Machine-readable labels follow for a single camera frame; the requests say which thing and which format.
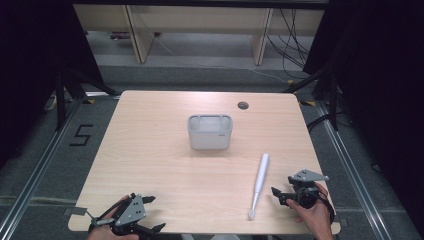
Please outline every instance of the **metal bar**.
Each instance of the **metal bar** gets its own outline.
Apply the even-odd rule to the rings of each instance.
[[[325,104],[321,101],[317,101],[318,112],[321,115],[327,114],[327,109]],[[392,239],[390,233],[387,229],[384,219],[378,211],[374,201],[372,200],[371,195],[369,194],[367,188],[365,187],[362,178],[360,177],[358,171],[356,170],[355,164],[353,163],[350,155],[343,144],[342,139],[340,138],[339,132],[335,131],[331,126],[328,120],[324,121],[325,128],[328,135],[330,136],[331,141],[334,144],[334,147],[339,155],[339,158],[342,162],[342,165],[349,177],[349,180],[352,184],[353,189],[358,197],[359,202],[365,212],[365,215],[370,222],[371,228],[374,231],[377,239],[389,240]]]
[[[74,102],[71,104],[66,121],[64,122],[63,126],[53,135],[49,145],[44,151],[41,159],[29,177],[21,193],[16,198],[6,217],[2,220],[0,227],[1,239],[11,238],[13,232],[19,224],[19,221],[25,213],[25,210],[27,209],[32,196],[34,195],[43,179],[44,174],[50,166],[53,156],[59,148],[60,142],[62,141],[63,135],[65,134],[70,121],[72,120],[76,110],[81,105],[81,103],[82,99],[77,99],[74,100]]]

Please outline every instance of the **gray floor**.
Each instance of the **gray floor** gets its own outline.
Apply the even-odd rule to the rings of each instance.
[[[215,34],[161,34],[153,43],[147,62],[138,64],[129,40],[113,41],[107,32],[89,32],[87,38],[106,84],[116,90],[210,90],[278,92],[285,89],[288,79],[299,81],[307,76],[301,69],[285,61],[268,44],[261,66],[253,64],[249,36]],[[278,38],[271,36],[275,42]],[[312,38],[300,38],[309,48]],[[299,55],[290,51],[294,58]],[[282,69],[287,70],[293,78]],[[311,100],[313,85],[297,92],[300,101]],[[97,91],[86,86],[87,91]],[[12,239],[84,239],[86,233],[68,230],[64,210],[74,206],[92,161],[101,143],[117,100],[96,100],[79,106],[64,133],[60,147],[48,166],[28,209],[25,211]],[[301,106],[305,123],[318,118],[317,107]],[[0,218],[4,218],[43,156],[55,134],[55,111],[43,115],[21,146],[22,154],[11,159],[0,170]],[[84,129],[91,135],[84,147],[72,147],[80,141],[74,137],[81,124],[93,124]],[[421,239],[403,210],[384,175],[370,168],[372,157],[366,151],[358,132],[346,115],[338,116],[339,134],[356,170],[388,228],[392,239]],[[311,132],[323,172],[330,176],[337,221],[342,231],[337,239],[378,239],[347,176],[340,156],[335,150],[324,124]],[[194,239],[212,236],[196,235]],[[251,239],[250,236],[239,236]],[[311,235],[279,236],[282,239],[312,239]]]

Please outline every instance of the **wooden table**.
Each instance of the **wooden table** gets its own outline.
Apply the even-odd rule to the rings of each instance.
[[[239,102],[249,108],[240,109]],[[230,147],[191,149],[187,119],[193,114],[230,115]],[[263,153],[270,154],[270,162],[255,217],[249,221]],[[292,192],[287,176],[303,168],[321,173],[294,95],[126,91],[76,206],[100,216],[134,192],[156,197],[145,205],[147,217],[139,224],[166,223],[163,233],[309,233],[271,192],[271,187]],[[87,215],[73,215],[69,228],[87,231],[89,224]],[[340,224],[334,223],[332,231],[338,233]]]

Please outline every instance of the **white plastic container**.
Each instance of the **white plastic container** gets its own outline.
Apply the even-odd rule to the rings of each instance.
[[[233,120],[228,115],[192,115],[187,122],[193,149],[227,149]]]

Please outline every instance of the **human hand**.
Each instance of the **human hand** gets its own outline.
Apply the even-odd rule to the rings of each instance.
[[[319,189],[321,197],[327,199],[328,191],[319,183],[315,183],[315,185]],[[299,214],[300,217],[296,218],[296,222],[304,222],[317,240],[333,239],[330,227],[330,213],[321,200],[318,199],[315,205],[309,209],[303,208],[292,199],[287,199],[286,202]]]
[[[125,196],[121,198],[121,200],[128,199],[129,196]],[[118,210],[118,207],[110,211],[108,214],[105,215],[105,219],[111,218],[113,214]],[[139,240],[138,235],[136,234],[129,234],[125,236],[117,236],[115,235],[112,230],[110,229],[109,225],[103,225],[100,227],[95,227],[90,232],[90,234],[87,237],[87,240]]]

